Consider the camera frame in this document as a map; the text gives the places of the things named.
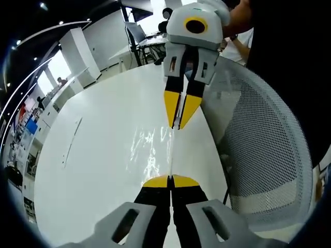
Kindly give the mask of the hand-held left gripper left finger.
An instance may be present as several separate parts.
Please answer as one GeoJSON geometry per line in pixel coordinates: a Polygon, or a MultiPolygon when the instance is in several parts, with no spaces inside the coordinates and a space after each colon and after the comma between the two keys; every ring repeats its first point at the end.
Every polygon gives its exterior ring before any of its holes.
{"type": "Polygon", "coordinates": [[[125,202],[100,220],[85,247],[160,247],[170,223],[170,177],[145,182],[133,202],[125,202]]]}

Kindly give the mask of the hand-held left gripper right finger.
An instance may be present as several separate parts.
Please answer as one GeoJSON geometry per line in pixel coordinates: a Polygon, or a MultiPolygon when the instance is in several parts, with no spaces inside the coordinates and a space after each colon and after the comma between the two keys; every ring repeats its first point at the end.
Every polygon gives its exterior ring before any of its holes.
{"type": "Polygon", "coordinates": [[[174,224],[182,247],[261,247],[246,221],[192,178],[172,175],[174,224]]]}

